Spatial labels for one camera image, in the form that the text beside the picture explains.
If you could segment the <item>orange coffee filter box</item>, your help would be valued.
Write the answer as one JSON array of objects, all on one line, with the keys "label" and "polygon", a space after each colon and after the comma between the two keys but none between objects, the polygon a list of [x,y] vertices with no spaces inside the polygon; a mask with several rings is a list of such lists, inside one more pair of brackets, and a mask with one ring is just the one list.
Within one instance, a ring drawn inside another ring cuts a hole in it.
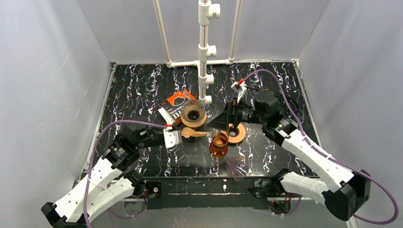
[{"label": "orange coffee filter box", "polygon": [[194,100],[195,97],[187,90],[173,93],[165,101],[162,102],[158,109],[159,114],[167,124],[180,124],[182,106],[189,100]]}]

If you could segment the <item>clear glass ribbed dripper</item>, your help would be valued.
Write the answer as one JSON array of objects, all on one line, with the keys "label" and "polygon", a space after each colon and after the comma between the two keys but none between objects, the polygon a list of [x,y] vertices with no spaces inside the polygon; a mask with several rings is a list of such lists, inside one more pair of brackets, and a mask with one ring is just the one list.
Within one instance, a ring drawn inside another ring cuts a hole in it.
[{"label": "clear glass ribbed dripper", "polygon": [[181,107],[181,119],[188,123],[200,122],[206,115],[205,104],[198,100],[188,100]]}]

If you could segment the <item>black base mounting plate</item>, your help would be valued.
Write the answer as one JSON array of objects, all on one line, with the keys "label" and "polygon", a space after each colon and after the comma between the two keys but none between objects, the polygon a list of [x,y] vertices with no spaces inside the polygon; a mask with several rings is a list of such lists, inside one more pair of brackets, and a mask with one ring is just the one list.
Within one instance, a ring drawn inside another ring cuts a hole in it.
[{"label": "black base mounting plate", "polygon": [[149,177],[125,201],[145,202],[148,209],[252,208],[281,214],[291,211],[293,197],[273,187],[270,178]]}]

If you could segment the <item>white PVC pipe frame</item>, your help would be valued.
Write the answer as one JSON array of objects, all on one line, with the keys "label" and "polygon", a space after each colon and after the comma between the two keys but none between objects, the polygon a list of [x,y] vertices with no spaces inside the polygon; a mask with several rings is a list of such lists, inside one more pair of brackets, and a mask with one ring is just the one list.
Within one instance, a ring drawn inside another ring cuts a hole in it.
[{"label": "white PVC pipe frame", "polygon": [[203,104],[211,104],[212,97],[206,95],[207,85],[214,83],[214,76],[207,73],[208,65],[232,65],[234,63],[235,55],[234,49],[236,45],[236,37],[240,22],[240,13],[243,1],[236,1],[232,36],[230,39],[230,53],[227,59],[222,60],[209,60],[212,57],[216,57],[217,48],[215,45],[208,44],[209,24],[213,19],[219,19],[221,16],[220,4],[212,4],[210,0],[198,1],[198,23],[199,29],[199,44],[198,44],[198,60],[187,62],[174,62],[169,53],[167,37],[164,30],[163,17],[158,0],[153,1],[154,10],[157,18],[157,25],[159,27],[160,35],[163,41],[163,47],[166,57],[166,66],[168,68],[196,66],[198,69],[198,100]]}]

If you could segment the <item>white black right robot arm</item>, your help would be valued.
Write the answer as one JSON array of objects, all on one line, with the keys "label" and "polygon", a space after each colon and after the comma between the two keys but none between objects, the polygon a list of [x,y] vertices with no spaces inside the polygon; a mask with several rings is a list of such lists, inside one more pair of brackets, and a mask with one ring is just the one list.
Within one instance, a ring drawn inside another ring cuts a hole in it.
[{"label": "white black right robot arm", "polygon": [[332,161],[331,155],[304,135],[285,113],[280,98],[269,90],[260,90],[253,106],[235,97],[208,126],[224,131],[239,123],[260,124],[267,138],[294,154],[320,177],[311,179],[282,169],[272,178],[272,183],[281,191],[315,200],[336,218],[348,221],[369,199],[369,174]]}]

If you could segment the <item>wooden ring dripper holder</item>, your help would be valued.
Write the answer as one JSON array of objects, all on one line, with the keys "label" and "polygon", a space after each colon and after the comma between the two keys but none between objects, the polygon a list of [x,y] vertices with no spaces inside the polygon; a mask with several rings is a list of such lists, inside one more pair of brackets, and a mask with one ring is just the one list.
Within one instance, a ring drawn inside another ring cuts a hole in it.
[{"label": "wooden ring dripper holder", "polygon": [[204,109],[185,109],[181,113],[182,123],[190,128],[200,128],[204,125],[207,119],[207,114]]}]

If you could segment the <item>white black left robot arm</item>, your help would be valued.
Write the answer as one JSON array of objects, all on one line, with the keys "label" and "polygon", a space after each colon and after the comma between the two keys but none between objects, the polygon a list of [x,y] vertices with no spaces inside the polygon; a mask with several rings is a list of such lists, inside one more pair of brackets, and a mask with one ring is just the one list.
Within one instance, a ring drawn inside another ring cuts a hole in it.
[{"label": "white black left robot arm", "polygon": [[140,173],[128,168],[140,158],[140,149],[179,145],[181,132],[170,124],[119,120],[105,127],[96,141],[118,124],[125,126],[98,161],[94,161],[96,147],[93,148],[87,175],[65,196],[42,206],[41,212],[53,228],[89,228],[91,221],[120,200],[134,196],[147,204],[149,198],[160,197],[160,183],[148,183]]}]

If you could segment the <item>brown paper coffee filter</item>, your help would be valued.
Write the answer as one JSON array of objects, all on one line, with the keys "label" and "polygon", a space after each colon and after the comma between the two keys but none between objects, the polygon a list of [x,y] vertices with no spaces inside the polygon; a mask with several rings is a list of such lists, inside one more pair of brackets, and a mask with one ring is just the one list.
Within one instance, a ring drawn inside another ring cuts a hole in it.
[{"label": "brown paper coffee filter", "polygon": [[202,131],[196,131],[192,128],[189,127],[184,127],[181,130],[181,136],[184,138],[190,138],[190,137],[204,137],[209,135],[210,132],[202,132]]}]

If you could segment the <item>pink translucent plastic dripper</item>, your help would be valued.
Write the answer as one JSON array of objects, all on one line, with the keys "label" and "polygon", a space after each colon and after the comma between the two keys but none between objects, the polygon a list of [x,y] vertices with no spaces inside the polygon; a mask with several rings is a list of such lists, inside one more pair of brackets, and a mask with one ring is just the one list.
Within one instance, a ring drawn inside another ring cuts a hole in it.
[{"label": "pink translucent plastic dripper", "polygon": [[227,157],[225,160],[227,173],[236,181],[241,181],[249,172],[246,157]]}]

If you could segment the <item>amber glass server pitcher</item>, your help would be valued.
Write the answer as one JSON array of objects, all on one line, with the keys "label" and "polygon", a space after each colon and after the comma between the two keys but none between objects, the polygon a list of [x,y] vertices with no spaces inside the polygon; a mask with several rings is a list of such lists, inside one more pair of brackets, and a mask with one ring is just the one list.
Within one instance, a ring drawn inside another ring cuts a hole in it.
[{"label": "amber glass server pitcher", "polygon": [[229,150],[229,139],[225,131],[217,131],[209,145],[210,154],[216,158],[224,158]]}]

